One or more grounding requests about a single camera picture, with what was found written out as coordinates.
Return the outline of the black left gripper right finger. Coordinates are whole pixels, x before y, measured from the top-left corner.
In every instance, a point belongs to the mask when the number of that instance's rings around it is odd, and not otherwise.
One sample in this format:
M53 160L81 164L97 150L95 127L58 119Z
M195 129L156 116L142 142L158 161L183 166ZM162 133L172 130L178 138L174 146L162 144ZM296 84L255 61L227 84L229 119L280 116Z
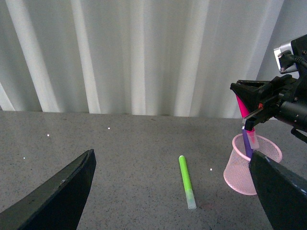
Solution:
M307 181L255 150L249 163L254 187L274 230L307 228Z

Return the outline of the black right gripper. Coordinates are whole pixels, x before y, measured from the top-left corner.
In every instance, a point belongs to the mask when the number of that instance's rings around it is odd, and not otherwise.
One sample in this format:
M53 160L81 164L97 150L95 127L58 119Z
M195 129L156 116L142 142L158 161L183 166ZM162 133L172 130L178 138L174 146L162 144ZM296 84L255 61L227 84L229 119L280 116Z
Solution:
M272 81L238 80L230 89L244 107L245 130L274 117L292 126L291 134L307 141L307 36L293 39L294 55L289 59L297 72L282 74Z

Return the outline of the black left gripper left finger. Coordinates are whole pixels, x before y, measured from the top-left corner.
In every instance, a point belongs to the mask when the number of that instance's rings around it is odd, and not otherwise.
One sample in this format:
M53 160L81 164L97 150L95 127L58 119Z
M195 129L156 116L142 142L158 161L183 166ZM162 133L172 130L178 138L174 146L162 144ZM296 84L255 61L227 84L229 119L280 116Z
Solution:
M96 167L90 149L0 214L2 230L75 230Z

